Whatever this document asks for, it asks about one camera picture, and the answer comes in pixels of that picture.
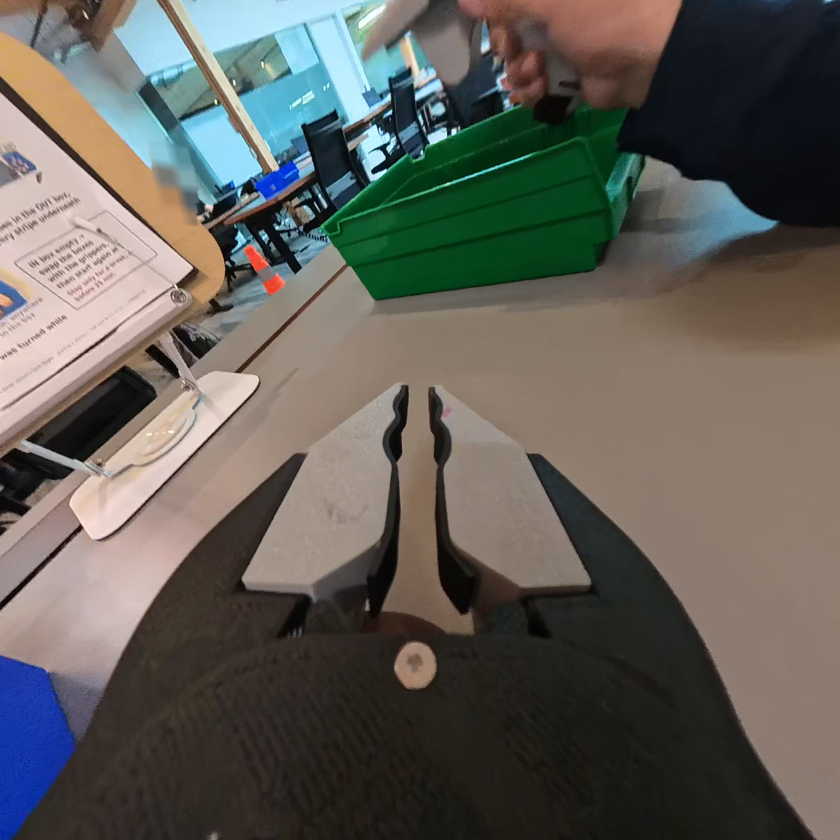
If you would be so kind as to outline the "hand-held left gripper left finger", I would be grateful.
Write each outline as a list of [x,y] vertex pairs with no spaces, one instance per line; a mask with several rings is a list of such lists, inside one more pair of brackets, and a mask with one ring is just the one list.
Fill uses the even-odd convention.
[[309,448],[243,574],[247,591],[381,613],[396,573],[408,402],[396,383]]

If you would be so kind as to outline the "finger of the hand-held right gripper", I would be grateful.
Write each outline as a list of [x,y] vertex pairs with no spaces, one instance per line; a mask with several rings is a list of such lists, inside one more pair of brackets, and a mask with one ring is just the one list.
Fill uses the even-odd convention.
[[480,62],[483,24],[458,1],[412,2],[413,33],[446,88],[457,86]]

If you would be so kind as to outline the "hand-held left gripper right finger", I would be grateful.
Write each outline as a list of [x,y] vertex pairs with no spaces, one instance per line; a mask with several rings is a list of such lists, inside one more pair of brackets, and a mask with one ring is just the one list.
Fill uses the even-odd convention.
[[526,449],[440,385],[429,388],[440,584],[460,614],[581,595],[592,578]]

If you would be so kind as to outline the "green plastic bin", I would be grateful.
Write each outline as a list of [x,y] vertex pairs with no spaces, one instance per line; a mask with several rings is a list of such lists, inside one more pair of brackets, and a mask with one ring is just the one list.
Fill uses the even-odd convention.
[[322,230],[377,301],[591,271],[644,171],[617,148],[626,114],[512,108],[402,158]]

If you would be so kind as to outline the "blue plastic bin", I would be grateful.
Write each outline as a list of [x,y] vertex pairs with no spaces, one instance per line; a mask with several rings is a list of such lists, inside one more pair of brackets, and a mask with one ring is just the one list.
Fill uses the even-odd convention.
[[76,747],[48,673],[1,657],[1,838],[19,831]]

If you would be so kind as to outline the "person's right forearm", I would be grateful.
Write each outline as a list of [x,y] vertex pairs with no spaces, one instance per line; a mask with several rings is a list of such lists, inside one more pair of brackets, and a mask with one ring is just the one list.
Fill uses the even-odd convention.
[[720,182],[749,210],[839,226],[839,3],[682,3],[623,152]]

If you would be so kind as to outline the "person's right hand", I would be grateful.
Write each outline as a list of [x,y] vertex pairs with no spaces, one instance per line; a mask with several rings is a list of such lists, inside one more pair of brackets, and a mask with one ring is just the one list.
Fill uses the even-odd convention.
[[505,64],[510,100],[531,107],[547,91],[542,55],[519,43],[515,24],[539,21],[567,60],[581,98],[596,109],[639,109],[675,26],[680,1],[465,1],[487,22],[491,51]]

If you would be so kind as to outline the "instruction sheet on stand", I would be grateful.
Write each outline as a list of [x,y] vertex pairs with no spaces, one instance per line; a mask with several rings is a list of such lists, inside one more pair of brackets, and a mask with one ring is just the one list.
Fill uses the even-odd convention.
[[[85,474],[70,509],[89,537],[103,540],[120,530],[226,424],[256,392],[259,378],[220,371],[196,377],[175,344],[175,325],[209,302],[222,283],[218,247],[184,208],[175,185],[159,184],[57,69],[7,34],[2,34],[2,96],[193,267],[172,294],[188,302],[168,316],[142,311],[49,379],[47,391],[39,389],[1,408],[2,456],[16,452]],[[180,391],[115,454],[95,458],[73,450],[67,455],[48,437],[37,441],[48,424],[75,412],[131,356],[153,343],[175,366]]]

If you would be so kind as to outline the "small blue storage bin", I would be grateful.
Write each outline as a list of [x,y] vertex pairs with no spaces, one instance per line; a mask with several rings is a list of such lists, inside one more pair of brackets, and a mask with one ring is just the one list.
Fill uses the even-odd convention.
[[278,170],[255,179],[254,188],[262,198],[268,201],[297,183],[300,178],[301,174],[296,163],[289,161],[282,164]]

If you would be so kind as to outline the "orange traffic cone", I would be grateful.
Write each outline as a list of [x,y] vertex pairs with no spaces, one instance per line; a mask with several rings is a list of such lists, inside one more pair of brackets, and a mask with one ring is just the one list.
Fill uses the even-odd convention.
[[257,247],[247,245],[244,248],[244,252],[268,296],[273,296],[284,288],[286,282],[279,274],[277,268],[269,263],[263,254],[258,251]]

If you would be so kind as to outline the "wooden office desk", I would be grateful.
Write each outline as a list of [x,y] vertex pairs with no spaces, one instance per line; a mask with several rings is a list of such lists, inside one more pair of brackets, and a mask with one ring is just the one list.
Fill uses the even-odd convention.
[[318,219],[323,212],[319,203],[319,181],[312,165],[312,159],[308,157],[301,162],[307,163],[308,166],[303,169],[303,172],[296,181],[285,185],[273,197],[265,198],[259,193],[248,194],[236,205],[219,214],[217,217],[204,222],[203,227],[205,230],[210,232],[218,242],[221,242],[224,238],[224,228],[235,228],[240,225],[247,229],[253,228],[256,232],[263,230],[265,231],[266,241],[263,241],[260,236],[257,236],[255,237],[255,243],[258,246],[268,246],[265,252],[266,259],[272,260],[273,256],[278,256],[280,261],[285,263],[293,274],[297,274],[302,266],[289,247],[288,242],[281,236],[276,218],[283,212],[291,215],[291,212],[287,210],[287,205],[304,193],[308,193],[312,201],[315,202],[316,208],[311,221],[305,224],[299,224],[295,228],[297,234],[303,236],[308,235],[319,226]]

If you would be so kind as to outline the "printed instruction sheet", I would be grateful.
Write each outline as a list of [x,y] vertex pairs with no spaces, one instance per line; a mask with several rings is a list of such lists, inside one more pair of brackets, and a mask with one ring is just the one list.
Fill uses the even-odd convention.
[[168,316],[192,265],[2,96],[2,410],[139,313]]

